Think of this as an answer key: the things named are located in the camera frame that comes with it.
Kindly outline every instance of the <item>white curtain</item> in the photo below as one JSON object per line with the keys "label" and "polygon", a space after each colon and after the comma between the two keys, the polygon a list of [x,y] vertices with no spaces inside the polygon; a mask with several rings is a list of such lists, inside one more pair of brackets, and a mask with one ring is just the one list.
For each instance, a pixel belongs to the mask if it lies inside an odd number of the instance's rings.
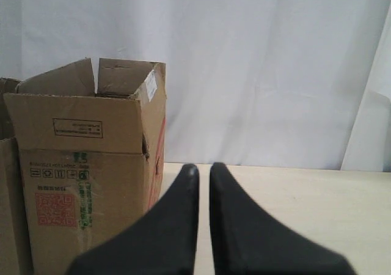
{"label": "white curtain", "polygon": [[0,0],[0,76],[164,61],[166,161],[387,170],[390,1]]}

